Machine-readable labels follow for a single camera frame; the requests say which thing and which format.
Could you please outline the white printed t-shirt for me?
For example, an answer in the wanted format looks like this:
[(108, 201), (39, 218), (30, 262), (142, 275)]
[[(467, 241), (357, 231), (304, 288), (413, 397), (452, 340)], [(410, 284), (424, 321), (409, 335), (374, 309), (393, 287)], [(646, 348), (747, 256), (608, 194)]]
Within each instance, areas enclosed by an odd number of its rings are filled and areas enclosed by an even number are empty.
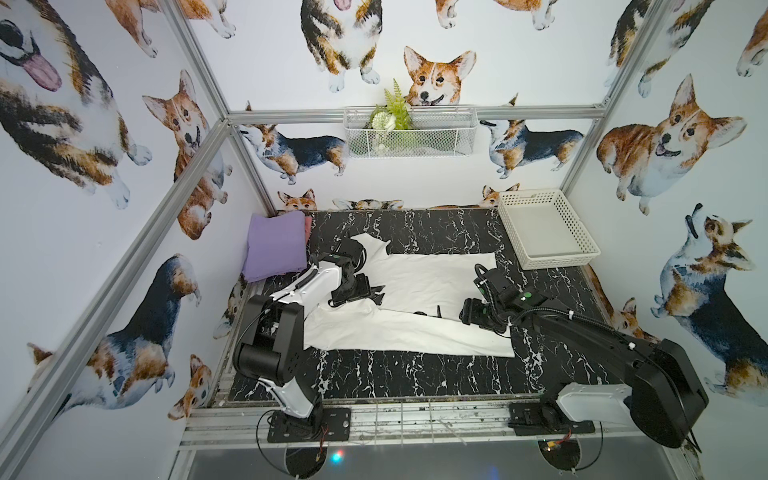
[(388, 242), (353, 237), (366, 252), (362, 268), (383, 300), (319, 306), (304, 323), (304, 345), (319, 350), (406, 351), (513, 358), (508, 339), (461, 323), (468, 298), (479, 298), (474, 266), (496, 265), (493, 253), (390, 254)]

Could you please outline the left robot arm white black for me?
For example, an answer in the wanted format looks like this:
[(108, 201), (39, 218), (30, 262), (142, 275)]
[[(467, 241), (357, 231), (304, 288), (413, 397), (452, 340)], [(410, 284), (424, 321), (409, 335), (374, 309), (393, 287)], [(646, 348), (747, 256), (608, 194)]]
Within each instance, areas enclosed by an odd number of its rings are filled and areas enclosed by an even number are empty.
[(286, 416), (304, 421), (321, 409), (318, 394), (298, 378), (309, 314), (323, 305), (337, 308), (359, 300), (383, 299), (383, 288), (371, 285), (362, 273), (366, 260), (362, 243), (346, 238), (337, 250), (320, 255), (287, 287), (248, 301), (256, 313), (241, 328), (233, 366), (240, 375), (264, 386)]

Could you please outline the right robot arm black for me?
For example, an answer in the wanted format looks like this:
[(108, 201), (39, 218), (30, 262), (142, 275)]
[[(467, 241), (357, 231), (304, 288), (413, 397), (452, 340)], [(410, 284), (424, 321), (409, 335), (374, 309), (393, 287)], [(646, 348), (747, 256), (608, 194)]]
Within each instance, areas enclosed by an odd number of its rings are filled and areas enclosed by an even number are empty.
[(634, 425), (668, 448), (697, 442), (693, 427), (709, 398), (682, 346), (629, 336), (553, 298), (518, 291), (497, 268), (476, 264), (474, 272), (481, 296), (465, 300), (462, 323), (504, 338), (516, 328), (531, 329), (593, 357), (617, 380), (562, 383), (528, 408), (511, 408), (511, 428), (524, 435), (571, 434), (584, 423), (614, 423)]

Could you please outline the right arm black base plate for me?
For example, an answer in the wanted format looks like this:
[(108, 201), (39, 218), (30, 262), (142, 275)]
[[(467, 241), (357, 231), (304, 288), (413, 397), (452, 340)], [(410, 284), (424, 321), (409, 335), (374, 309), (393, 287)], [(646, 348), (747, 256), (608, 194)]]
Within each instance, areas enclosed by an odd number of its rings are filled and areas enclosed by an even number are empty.
[(508, 427), (518, 436), (567, 436), (596, 432), (593, 422), (570, 420), (551, 402), (512, 402), (508, 410)]

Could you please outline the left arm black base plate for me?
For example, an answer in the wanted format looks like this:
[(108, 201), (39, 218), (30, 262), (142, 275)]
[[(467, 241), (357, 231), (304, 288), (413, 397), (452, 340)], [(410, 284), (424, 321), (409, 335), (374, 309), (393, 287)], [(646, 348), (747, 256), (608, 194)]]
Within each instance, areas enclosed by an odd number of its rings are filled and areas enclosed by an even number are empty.
[(284, 412), (275, 413), (269, 421), (269, 443), (347, 441), (351, 427), (350, 408), (318, 407), (308, 418), (297, 418)]

